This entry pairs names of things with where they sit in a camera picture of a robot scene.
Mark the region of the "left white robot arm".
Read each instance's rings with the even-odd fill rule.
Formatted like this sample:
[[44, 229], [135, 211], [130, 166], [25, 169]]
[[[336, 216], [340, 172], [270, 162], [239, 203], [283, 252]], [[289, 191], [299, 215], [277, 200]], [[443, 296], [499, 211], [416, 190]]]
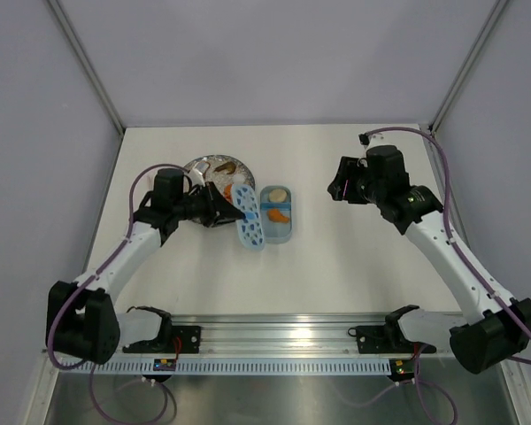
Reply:
[[173, 164], [151, 167], [153, 188], [139, 205], [128, 206], [125, 234], [107, 258], [71, 282], [56, 282], [48, 295], [46, 337], [52, 365], [66, 366], [57, 355], [67, 354], [81, 366], [106, 363], [116, 352], [120, 324], [114, 302], [137, 269], [185, 220], [207, 228], [242, 220], [245, 214], [212, 182], [195, 183], [189, 171]]

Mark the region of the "orange fried food piece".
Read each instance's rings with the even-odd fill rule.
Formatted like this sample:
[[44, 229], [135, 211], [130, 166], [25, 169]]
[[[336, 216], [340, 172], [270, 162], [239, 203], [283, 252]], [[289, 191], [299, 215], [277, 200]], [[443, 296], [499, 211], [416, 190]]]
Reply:
[[271, 222], [274, 223], [282, 223], [282, 224], [289, 224], [290, 223], [290, 217], [284, 215], [280, 209], [278, 208], [272, 208], [267, 211], [267, 217]]

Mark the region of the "terrazzo pattern lunch box lid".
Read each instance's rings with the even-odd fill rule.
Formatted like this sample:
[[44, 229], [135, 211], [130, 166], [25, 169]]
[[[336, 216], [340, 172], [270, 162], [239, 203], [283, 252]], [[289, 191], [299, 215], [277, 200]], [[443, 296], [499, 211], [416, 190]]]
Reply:
[[242, 212], [242, 218], [235, 222], [242, 246], [250, 251], [264, 250], [266, 240], [262, 215], [254, 189], [246, 184], [234, 183], [231, 198], [234, 207]]

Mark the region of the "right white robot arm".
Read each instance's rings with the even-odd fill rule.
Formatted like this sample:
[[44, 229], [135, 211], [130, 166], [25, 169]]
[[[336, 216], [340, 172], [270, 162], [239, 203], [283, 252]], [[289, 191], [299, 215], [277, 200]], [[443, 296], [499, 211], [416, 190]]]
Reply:
[[412, 343], [451, 351], [475, 375], [522, 352], [531, 341], [531, 299], [518, 300], [458, 241], [445, 207], [426, 186], [411, 184], [402, 152], [370, 148], [362, 158], [343, 156], [327, 187], [334, 201], [375, 205], [427, 258], [463, 315], [454, 321], [415, 305], [386, 317], [386, 345], [403, 351]]

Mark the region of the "blue lunch box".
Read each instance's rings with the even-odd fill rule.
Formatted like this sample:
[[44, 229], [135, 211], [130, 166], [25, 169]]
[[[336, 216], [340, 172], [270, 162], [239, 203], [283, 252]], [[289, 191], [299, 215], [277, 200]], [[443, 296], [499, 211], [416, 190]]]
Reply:
[[272, 244], [286, 243], [292, 236], [292, 194], [281, 185], [265, 186], [259, 196], [265, 241]]

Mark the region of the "beige mushroom piece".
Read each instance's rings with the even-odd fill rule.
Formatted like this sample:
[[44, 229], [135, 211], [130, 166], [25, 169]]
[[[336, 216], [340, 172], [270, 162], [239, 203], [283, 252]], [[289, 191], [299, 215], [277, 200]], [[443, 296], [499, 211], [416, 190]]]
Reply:
[[271, 203], [284, 203], [287, 198], [288, 192], [283, 188], [275, 188], [268, 193], [268, 200]]

